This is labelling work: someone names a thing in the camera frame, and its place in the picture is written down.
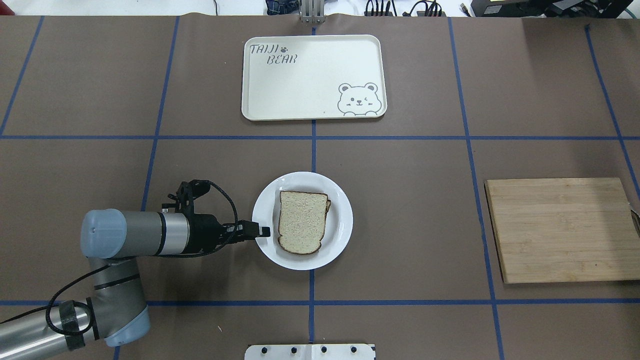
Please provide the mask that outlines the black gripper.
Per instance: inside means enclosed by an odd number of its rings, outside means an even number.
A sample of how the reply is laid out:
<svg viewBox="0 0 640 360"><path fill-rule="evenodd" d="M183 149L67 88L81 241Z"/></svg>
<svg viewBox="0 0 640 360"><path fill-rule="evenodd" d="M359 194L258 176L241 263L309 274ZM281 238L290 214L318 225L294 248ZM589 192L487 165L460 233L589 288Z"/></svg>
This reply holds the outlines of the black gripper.
<svg viewBox="0 0 640 360"><path fill-rule="evenodd" d="M188 253L211 253L220 250L230 242L234 223L219 223L212 214L194 214L188 219ZM238 221L233 233L234 242L268 239L272 236L270 227L247 220Z"/></svg>

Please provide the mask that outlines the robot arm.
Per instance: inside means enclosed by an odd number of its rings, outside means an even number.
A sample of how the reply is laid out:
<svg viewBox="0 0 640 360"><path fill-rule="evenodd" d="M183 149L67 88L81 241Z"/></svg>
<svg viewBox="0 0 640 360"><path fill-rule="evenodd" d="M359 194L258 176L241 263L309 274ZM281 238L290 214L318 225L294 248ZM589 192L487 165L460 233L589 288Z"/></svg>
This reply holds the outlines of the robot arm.
<svg viewBox="0 0 640 360"><path fill-rule="evenodd" d="M268 238L271 229L253 221L220 223L212 214L118 209L90 210L80 248L90 264L93 294L58 301L1 324L3 360L43 360L103 340L120 347L150 331L149 305L137 259L206 256L224 245Z"/></svg>

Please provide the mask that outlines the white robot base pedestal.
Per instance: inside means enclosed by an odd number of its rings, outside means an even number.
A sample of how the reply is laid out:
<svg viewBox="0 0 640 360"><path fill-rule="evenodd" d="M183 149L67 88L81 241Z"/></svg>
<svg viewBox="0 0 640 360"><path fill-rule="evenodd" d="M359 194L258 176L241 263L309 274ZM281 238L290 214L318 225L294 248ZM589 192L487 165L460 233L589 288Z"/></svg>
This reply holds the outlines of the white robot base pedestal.
<svg viewBox="0 0 640 360"><path fill-rule="evenodd" d="M375 360L374 344L256 344L249 346L245 360Z"/></svg>

